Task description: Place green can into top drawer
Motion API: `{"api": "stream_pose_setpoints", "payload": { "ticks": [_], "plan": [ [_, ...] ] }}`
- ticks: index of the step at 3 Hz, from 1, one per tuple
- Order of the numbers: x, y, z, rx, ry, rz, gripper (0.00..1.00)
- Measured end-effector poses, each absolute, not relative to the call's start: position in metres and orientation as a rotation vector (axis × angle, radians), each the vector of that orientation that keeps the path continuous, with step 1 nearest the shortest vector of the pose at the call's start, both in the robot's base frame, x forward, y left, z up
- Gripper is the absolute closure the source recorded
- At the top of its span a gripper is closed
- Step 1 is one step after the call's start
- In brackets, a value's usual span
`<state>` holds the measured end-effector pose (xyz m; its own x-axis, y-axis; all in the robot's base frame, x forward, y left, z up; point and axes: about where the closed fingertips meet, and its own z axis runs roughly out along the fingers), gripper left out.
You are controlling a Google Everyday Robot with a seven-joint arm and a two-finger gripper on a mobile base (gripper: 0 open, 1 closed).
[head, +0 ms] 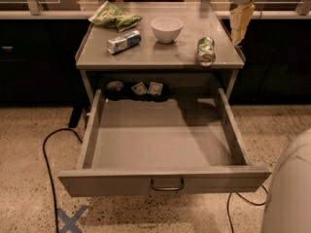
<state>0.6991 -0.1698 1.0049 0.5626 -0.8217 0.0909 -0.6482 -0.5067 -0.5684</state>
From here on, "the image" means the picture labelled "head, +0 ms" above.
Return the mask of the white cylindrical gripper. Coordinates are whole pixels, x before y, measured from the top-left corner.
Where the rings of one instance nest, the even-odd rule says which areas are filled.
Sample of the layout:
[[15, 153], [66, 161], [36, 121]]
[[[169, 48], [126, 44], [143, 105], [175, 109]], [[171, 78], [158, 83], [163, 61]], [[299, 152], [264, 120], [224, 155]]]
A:
[[231, 41], [237, 46], [245, 37], [247, 27], [252, 19], [256, 0], [229, 0], [238, 5], [235, 9], [230, 11], [229, 21], [231, 28]]

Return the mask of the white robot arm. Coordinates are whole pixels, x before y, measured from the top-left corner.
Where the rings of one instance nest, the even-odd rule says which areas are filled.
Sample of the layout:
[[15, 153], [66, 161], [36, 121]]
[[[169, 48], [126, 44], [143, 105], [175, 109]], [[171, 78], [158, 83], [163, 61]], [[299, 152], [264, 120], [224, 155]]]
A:
[[[231, 41], [239, 44], [255, 10], [256, 0], [228, 0]], [[261, 233], [311, 233], [311, 129], [282, 152], [264, 204]]]

